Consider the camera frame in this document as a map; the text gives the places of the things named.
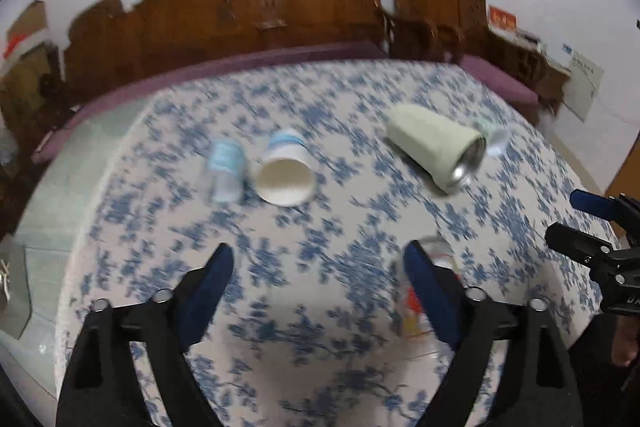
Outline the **printed clear glass cup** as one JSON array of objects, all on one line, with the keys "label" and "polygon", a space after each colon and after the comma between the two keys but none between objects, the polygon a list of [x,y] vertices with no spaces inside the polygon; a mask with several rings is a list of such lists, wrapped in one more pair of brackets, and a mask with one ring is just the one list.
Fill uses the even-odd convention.
[{"label": "printed clear glass cup", "polygon": [[454,253],[440,235],[413,239],[398,260],[398,313],[406,338],[435,337],[453,348],[460,337],[462,283]]}]

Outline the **clear plastic labelled cup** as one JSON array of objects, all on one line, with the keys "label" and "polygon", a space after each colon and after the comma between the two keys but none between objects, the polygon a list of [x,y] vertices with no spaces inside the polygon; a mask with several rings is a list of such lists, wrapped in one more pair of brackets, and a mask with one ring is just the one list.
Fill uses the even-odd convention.
[{"label": "clear plastic labelled cup", "polygon": [[206,159],[202,183],[207,204],[239,202],[244,193],[246,157],[239,142],[217,138]]}]

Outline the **white blue paper cup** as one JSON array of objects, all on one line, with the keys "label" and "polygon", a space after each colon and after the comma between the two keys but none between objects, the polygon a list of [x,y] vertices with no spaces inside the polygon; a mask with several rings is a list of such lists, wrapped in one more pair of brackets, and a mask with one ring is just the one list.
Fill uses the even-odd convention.
[{"label": "white blue paper cup", "polygon": [[294,129],[274,132],[255,169],[256,194],[268,204],[295,207],[309,202],[316,186],[314,158],[303,137]]}]

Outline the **grey metal item on floor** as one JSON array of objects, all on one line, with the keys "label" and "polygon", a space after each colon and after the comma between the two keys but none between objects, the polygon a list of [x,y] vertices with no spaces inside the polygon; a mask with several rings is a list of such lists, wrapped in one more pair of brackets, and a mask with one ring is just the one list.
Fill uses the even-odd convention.
[{"label": "grey metal item on floor", "polygon": [[18,339],[32,315],[25,248],[6,234],[0,244],[1,255],[1,329]]}]

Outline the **cream insulated steel mug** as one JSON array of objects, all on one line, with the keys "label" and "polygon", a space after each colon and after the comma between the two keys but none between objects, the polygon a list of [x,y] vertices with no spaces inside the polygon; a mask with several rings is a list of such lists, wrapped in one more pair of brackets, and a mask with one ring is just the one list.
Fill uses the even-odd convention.
[{"label": "cream insulated steel mug", "polygon": [[386,134],[447,194],[471,181],[486,154],[486,139],[479,131],[416,104],[394,106]]}]

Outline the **red sign on side table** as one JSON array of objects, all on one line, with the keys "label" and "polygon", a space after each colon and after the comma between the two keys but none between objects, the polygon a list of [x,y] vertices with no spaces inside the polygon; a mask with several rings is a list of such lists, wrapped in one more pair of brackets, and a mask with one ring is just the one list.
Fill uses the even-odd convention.
[{"label": "red sign on side table", "polygon": [[493,5],[488,8],[488,22],[492,28],[513,32],[514,34],[516,33],[516,28],[518,28],[518,20],[514,14]]}]

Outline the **blue floral tablecloth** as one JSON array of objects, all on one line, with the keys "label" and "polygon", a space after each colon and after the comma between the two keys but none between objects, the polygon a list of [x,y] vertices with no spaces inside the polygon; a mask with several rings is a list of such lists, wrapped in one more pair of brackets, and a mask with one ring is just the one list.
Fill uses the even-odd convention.
[{"label": "blue floral tablecloth", "polygon": [[[386,139],[398,104],[509,129],[454,195],[436,190]],[[217,205],[205,163],[218,136],[258,163],[273,132],[297,131],[314,197],[279,208],[247,190]],[[459,67],[325,62],[205,77],[160,91],[130,128],[67,262],[56,321],[63,375],[93,301],[141,303],[234,252],[232,280],[189,363],[228,426],[410,426],[446,372],[432,340],[401,335],[396,271],[413,239],[442,236],[454,269],[494,299],[547,300],[574,343],[598,312],[588,270],[544,245],[553,222],[612,241],[570,207],[576,173],[519,113]]]}]

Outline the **stacked cardboard boxes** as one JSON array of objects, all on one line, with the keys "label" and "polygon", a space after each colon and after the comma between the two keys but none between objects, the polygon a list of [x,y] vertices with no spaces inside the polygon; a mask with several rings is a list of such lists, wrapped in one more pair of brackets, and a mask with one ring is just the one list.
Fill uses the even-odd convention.
[{"label": "stacked cardboard boxes", "polygon": [[6,32],[1,92],[10,103],[36,110],[44,103],[40,80],[61,81],[60,52],[51,38],[46,4],[33,1]]}]

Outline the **carved wooden sofa bench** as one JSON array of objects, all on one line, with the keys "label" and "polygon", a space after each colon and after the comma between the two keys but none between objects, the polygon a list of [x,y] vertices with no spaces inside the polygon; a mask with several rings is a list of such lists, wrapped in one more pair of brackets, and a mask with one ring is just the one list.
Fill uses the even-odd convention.
[{"label": "carved wooden sofa bench", "polygon": [[68,28],[64,79],[1,85],[1,116],[24,147],[74,104],[163,72],[272,49],[384,40],[380,0],[99,0]]}]

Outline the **white wall electrical box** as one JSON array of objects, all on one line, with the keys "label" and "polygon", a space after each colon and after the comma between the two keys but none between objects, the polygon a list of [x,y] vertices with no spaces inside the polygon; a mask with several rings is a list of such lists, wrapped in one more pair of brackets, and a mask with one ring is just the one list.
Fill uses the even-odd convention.
[{"label": "white wall electrical box", "polygon": [[574,51],[568,63],[570,80],[564,84],[564,104],[581,121],[585,121],[600,90],[604,69]]}]

